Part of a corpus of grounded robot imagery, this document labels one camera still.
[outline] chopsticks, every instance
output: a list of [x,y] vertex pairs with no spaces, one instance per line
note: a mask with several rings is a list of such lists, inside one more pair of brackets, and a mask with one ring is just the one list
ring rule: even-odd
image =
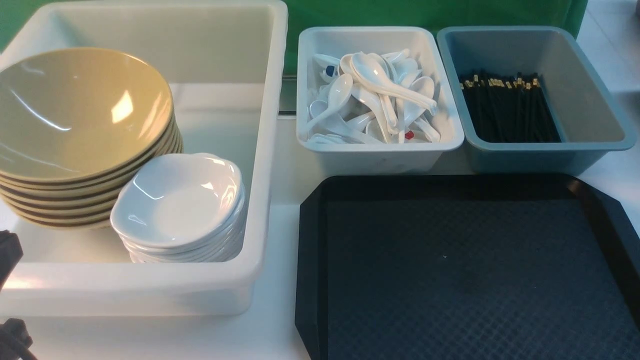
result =
[[561,142],[538,73],[473,71],[460,87],[478,137],[495,143]]

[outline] white plastic bin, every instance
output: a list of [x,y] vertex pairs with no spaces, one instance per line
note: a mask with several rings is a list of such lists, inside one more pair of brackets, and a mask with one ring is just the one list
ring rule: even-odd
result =
[[[434,100],[438,113],[431,122],[441,134],[439,143],[404,144],[317,144],[303,141],[301,134],[309,122],[308,107],[314,92],[325,82],[314,54],[341,58],[345,54],[391,53],[409,49],[423,70],[436,84]],[[426,172],[445,151],[457,149],[464,141],[460,117],[449,87],[435,39],[428,31],[412,27],[311,28],[300,34],[298,47],[298,98],[296,106],[298,141],[317,154],[324,170],[331,175],[398,174]]]
[[132,264],[112,229],[54,231],[0,202],[0,229],[24,257],[0,313],[230,315],[246,311],[263,264],[287,7],[275,0],[88,1],[47,5],[0,58],[0,69],[64,47],[118,49],[169,81],[186,152],[238,164],[250,193],[244,245],[224,263]]

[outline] black tray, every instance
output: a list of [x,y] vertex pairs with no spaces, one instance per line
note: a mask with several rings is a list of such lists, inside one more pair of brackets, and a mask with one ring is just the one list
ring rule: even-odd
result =
[[564,175],[358,176],[300,206],[312,359],[640,359],[640,240]]

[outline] gray container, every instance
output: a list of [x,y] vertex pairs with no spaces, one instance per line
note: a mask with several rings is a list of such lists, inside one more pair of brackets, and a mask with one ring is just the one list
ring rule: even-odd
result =
[[[438,46],[476,172],[562,172],[578,175],[609,151],[631,148],[627,116],[573,37],[546,26],[445,28]],[[537,72],[561,143],[490,143],[478,137],[458,76],[484,69],[501,75]]]

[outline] stack of white dishes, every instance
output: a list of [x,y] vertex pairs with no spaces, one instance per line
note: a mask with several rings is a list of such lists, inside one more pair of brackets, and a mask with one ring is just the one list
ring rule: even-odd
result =
[[233,162],[169,154],[149,161],[123,188],[111,226],[134,263],[227,261],[242,249],[246,203]]
[[182,152],[168,83],[118,51],[39,54],[0,72],[0,197],[44,227],[109,225],[149,160]]

